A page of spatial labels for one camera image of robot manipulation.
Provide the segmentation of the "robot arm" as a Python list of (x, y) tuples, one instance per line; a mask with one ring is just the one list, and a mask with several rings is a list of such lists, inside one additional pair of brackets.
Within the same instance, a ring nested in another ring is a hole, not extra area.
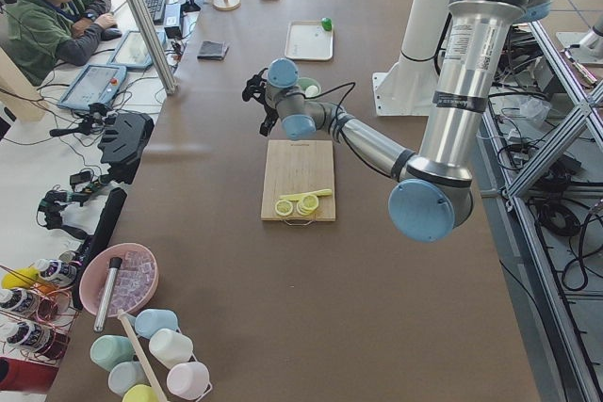
[(396, 181), (388, 211), (406, 236), (433, 242), (470, 216), (468, 156), (478, 132), (496, 67), (513, 24), (547, 16), (550, 0), (448, 0), (451, 29), (432, 108), (418, 152), (403, 147), (347, 113), (341, 105), (307, 98), (298, 68), (273, 60), (258, 75), (266, 111), (260, 133), (281, 123), (292, 140), (323, 130), (345, 141), (368, 166)]

